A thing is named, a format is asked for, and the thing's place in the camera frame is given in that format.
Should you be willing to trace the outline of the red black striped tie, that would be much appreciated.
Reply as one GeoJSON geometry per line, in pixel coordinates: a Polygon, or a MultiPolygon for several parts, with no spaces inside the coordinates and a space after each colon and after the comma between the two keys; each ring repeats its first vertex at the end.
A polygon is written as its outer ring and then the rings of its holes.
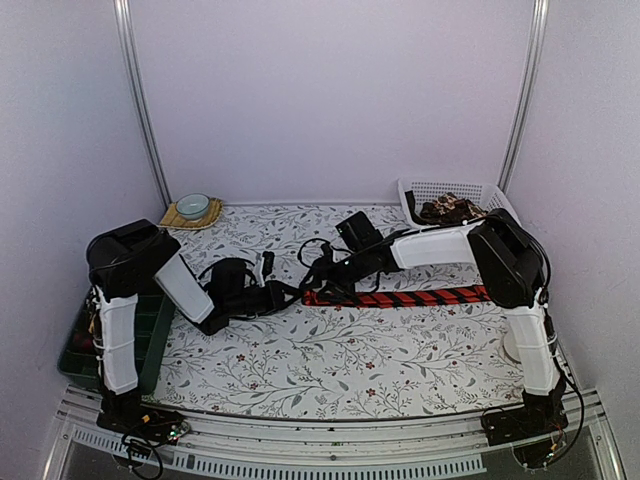
{"type": "MultiPolygon", "coordinates": [[[[491,298],[483,285],[420,291],[357,292],[356,294],[360,299],[359,306],[329,306],[385,309],[491,302],[491,298]]],[[[313,292],[305,293],[302,297],[302,304],[309,307],[325,307],[316,306],[312,300],[312,295],[313,292]]]]}

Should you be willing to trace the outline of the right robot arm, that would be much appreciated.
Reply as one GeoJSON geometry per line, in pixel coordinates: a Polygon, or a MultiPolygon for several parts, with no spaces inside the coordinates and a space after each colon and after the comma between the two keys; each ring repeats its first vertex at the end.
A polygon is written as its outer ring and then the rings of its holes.
{"type": "Polygon", "coordinates": [[[358,212],[337,227],[351,253],[335,260],[332,252],[317,258],[300,283],[302,290],[323,288],[353,295],[364,278],[425,265],[468,263],[475,266],[490,300],[507,316],[524,372],[524,391],[536,398],[517,415],[517,427],[537,436],[556,417],[546,397],[564,390],[555,361],[545,311],[550,266],[539,243],[504,208],[453,226],[405,229],[382,236],[358,212]]]}

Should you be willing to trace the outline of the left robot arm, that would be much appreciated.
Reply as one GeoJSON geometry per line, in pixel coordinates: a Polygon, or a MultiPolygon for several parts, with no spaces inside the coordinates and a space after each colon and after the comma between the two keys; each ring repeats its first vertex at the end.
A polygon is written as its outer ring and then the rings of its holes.
{"type": "Polygon", "coordinates": [[[89,279],[97,296],[96,333],[99,372],[106,390],[117,397],[108,410],[128,434],[148,426],[148,412],[131,397],[138,387],[134,359],[135,311],[141,291],[158,286],[201,333],[212,336],[233,320],[268,316],[299,301],[299,289],[267,275],[265,253],[258,263],[224,258],[195,275],[167,230],[141,219],[95,237],[88,245],[89,279]]]}

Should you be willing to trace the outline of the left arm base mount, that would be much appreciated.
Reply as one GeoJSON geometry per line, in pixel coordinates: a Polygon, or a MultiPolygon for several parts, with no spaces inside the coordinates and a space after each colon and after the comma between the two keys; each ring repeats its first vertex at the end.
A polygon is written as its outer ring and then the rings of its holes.
{"type": "Polygon", "coordinates": [[[176,445],[191,431],[190,424],[179,412],[144,406],[138,389],[124,394],[104,391],[96,424],[121,435],[128,457],[146,456],[160,470],[164,465],[159,448],[176,445]]]}

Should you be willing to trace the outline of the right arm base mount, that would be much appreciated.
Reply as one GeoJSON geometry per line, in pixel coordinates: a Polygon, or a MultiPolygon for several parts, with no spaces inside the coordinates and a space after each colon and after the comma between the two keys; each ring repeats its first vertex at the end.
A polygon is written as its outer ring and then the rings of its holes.
{"type": "Polygon", "coordinates": [[[506,409],[495,407],[485,410],[480,424],[490,446],[513,444],[516,462],[527,471],[545,470],[563,459],[581,436],[586,414],[584,396],[569,383],[579,402],[579,421],[571,439],[568,438],[568,416],[562,403],[562,395],[551,396],[550,404],[538,403],[523,393],[522,407],[506,409]]]}

